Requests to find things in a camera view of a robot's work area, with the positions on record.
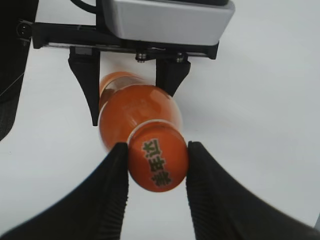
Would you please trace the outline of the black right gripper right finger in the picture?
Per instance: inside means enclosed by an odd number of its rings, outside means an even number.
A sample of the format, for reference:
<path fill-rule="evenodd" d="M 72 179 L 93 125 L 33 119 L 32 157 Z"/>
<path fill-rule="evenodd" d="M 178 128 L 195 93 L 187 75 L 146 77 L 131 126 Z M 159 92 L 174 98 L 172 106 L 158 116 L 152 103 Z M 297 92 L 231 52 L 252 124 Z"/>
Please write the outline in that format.
<path fill-rule="evenodd" d="M 201 142 L 188 143 L 187 198 L 197 240 L 318 240 L 320 232 L 236 181 Z"/>

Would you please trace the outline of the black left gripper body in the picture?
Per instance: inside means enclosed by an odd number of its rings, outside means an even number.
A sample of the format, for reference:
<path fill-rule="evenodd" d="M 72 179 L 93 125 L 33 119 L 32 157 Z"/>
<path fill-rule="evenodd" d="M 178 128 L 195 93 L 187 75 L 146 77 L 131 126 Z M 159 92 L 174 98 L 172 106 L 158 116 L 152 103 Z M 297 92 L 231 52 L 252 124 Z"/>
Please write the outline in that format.
<path fill-rule="evenodd" d="M 136 60 L 174 59 L 201 57 L 215 60 L 219 44 L 194 45 L 161 43 L 121 39 L 111 32 L 99 31 L 94 25 L 58 24 L 44 22 L 17 22 L 16 36 L 23 41 L 33 41 L 33 47 L 97 49 L 102 52 L 135 55 Z"/>

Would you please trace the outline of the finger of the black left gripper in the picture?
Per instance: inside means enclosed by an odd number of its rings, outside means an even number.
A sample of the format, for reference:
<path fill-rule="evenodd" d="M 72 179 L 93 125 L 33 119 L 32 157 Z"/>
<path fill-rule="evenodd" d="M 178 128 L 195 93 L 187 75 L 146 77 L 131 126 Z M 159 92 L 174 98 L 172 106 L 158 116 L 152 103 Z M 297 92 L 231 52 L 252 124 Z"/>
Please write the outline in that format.
<path fill-rule="evenodd" d="M 68 64 L 85 96 L 94 127 L 98 125 L 100 114 L 100 59 L 101 53 L 96 48 L 69 48 Z"/>
<path fill-rule="evenodd" d="M 156 60 L 155 85 L 173 97 L 191 69 L 188 60 L 177 62 L 174 59 Z"/>

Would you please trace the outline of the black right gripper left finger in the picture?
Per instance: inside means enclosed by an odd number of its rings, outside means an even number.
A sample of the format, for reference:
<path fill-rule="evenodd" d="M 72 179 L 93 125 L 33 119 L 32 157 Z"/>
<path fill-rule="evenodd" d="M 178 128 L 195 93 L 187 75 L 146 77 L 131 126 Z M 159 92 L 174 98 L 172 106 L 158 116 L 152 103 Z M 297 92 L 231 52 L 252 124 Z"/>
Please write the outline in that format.
<path fill-rule="evenodd" d="M 2 240 L 119 240 L 129 192 L 128 145 L 117 143 L 60 201 L 1 235 Z"/>

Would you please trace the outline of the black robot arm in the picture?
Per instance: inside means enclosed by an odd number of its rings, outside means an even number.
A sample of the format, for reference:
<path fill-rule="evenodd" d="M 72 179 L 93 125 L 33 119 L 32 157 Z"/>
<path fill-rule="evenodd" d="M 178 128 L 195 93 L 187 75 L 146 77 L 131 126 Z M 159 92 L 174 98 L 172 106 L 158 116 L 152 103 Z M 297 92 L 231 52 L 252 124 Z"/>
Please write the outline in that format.
<path fill-rule="evenodd" d="M 314 226 L 320 213 L 320 3 L 237 0 L 216 60 L 192 58 L 175 94 L 183 136 L 241 184 Z M 1 49 L 1 89 L 21 86 L 0 142 L 0 231 L 77 187 L 106 157 L 66 49 Z"/>

